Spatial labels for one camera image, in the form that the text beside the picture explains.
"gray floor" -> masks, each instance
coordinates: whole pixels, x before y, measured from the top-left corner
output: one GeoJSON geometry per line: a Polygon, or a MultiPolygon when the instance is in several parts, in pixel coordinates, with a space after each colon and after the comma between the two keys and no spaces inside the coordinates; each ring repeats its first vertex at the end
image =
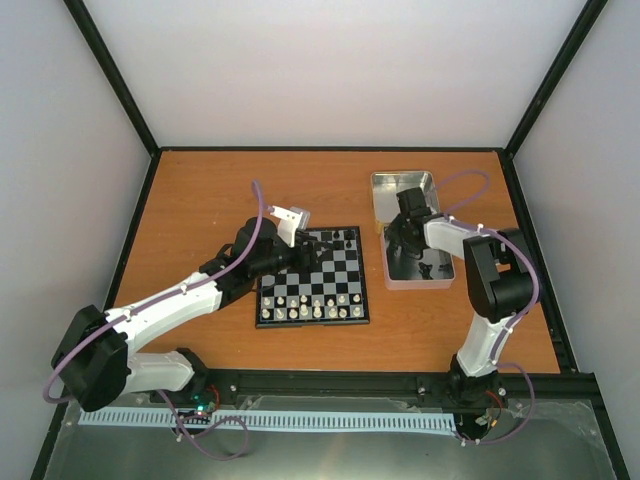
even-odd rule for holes
{"type": "MultiPolygon", "coordinates": [[[[252,432],[250,451],[230,462],[210,460],[176,443],[169,429],[77,427],[69,420],[46,478],[615,478],[588,406],[548,402],[538,411],[518,436],[499,446],[462,448],[454,438],[420,434],[252,432]]],[[[502,432],[495,433],[508,431],[514,422],[505,412],[502,432]]],[[[221,431],[202,443],[216,453],[232,452],[241,445],[242,433],[221,431]]]]}

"wooden table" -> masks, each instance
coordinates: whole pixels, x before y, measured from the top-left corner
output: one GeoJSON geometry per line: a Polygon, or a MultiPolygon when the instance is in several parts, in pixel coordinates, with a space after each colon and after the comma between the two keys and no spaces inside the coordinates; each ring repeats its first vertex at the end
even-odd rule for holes
{"type": "MultiPolygon", "coordinates": [[[[310,226],[359,225],[370,325],[256,330],[255,294],[191,320],[146,351],[189,347],[211,368],[357,371],[447,371],[472,317],[464,265],[448,290],[385,288],[375,233],[370,176],[376,171],[428,170],[436,184],[461,170],[482,169],[490,190],[456,212],[469,222],[502,228],[516,221],[498,157],[486,153],[165,152],[160,159],[116,305],[174,285],[213,258],[257,213],[250,182],[266,201],[309,210],[310,226]]],[[[477,191],[483,179],[460,178],[439,192],[446,208],[477,191]]],[[[530,372],[558,372],[540,306],[518,326],[502,355],[530,372]]]]}

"chessboard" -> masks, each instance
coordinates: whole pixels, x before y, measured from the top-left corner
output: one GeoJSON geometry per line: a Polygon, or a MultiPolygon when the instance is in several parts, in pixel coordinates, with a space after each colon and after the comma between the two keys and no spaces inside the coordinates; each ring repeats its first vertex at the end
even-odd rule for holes
{"type": "Polygon", "coordinates": [[[305,230],[329,244],[317,271],[265,275],[257,285],[256,328],[369,323],[358,227],[305,230]]]}

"white perforated strip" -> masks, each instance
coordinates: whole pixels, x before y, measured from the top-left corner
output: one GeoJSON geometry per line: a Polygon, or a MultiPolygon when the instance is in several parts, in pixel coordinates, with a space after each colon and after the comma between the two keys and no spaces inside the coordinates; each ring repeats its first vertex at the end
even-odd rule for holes
{"type": "MultiPolygon", "coordinates": [[[[250,430],[263,432],[398,432],[452,435],[453,415],[446,413],[344,413],[344,412],[267,412],[221,410],[210,420],[194,419],[189,428],[206,428],[227,417],[240,417],[250,430]]],[[[175,420],[166,408],[106,407],[80,416],[79,425],[118,427],[173,427],[175,420]]],[[[223,430],[239,430],[233,422],[223,430]]]]}

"white wall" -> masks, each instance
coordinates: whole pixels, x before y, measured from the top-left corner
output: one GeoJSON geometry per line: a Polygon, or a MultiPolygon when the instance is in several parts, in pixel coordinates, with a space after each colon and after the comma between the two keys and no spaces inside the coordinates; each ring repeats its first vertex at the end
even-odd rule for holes
{"type": "Polygon", "coordinates": [[[161,145],[504,146],[584,0],[87,0],[161,145]]]}
{"type": "Polygon", "coordinates": [[[516,166],[580,368],[640,478],[640,3],[609,2],[516,166]]]}
{"type": "Polygon", "coordinates": [[[28,478],[73,314],[104,302],[148,156],[61,1],[0,6],[0,465],[28,478]]]}

